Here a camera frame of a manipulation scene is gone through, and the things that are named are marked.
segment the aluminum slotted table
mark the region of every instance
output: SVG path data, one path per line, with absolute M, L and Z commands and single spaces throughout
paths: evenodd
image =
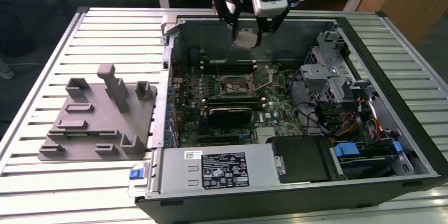
M 128 196 L 130 169 L 150 160 L 150 150 L 143 161 L 42 162 L 39 147 L 66 100 L 70 78 L 84 77 L 90 83 L 100 83 L 99 64 L 114 63 L 116 76 L 126 83 L 150 81 L 158 86 L 164 16 L 211 14 L 210 9 L 79 9 L 0 142 L 2 224 L 154 223 Z M 388 18 L 376 13 L 306 14 L 347 17 L 439 149 L 448 153 L 448 86 Z M 363 77 L 362 66 L 352 60 Z M 442 186 L 378 207 L 214 223 L 446 223 L 447 205 L 448 190 Z

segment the blue latch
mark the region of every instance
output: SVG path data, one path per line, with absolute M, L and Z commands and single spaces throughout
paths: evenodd
M 130 180 L 144 179 L 143 169 L 132 169 L 130 172 Z
M 398 153 L 403 152 L 403 146 L 402 146 L 400 142 L 394 141 L 392 144 L 394 144 L 394 148 L 398 151 Z
M 355 143 L 342 143 L 334 148 L 338 157 L 344 155 L 359 155 L 359 149 Z

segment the barcode sticker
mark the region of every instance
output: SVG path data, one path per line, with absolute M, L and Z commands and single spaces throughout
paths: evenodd
M 186 151 L 184 159 L 202 159 L 203 151 Z

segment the motherboard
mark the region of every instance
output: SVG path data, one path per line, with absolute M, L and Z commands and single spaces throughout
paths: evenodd
M 204 63 L 175 68 L 179 147 L 266 143 L 302 135 L 291 70 L 275 63 Z

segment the power supply label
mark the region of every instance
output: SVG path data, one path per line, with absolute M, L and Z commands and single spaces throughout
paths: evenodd
M 206 190 L 250 186 L 244 152 L 202 156 Z

